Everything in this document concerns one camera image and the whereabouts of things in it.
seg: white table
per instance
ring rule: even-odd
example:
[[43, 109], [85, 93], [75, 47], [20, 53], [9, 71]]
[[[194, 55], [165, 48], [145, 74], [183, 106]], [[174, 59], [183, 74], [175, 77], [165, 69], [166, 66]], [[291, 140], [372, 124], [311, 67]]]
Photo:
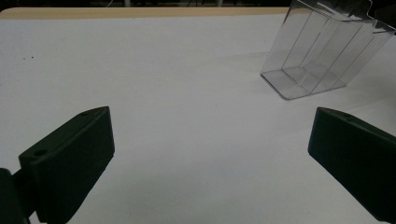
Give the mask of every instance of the white table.
[[1, 167], [109, 105], [116, 154], [72, 224], [376, 223], [307, 144], [318, 106], [396, 134], [396, 40], [287, 102], [259, 76], [283, 18], [0, 21]]

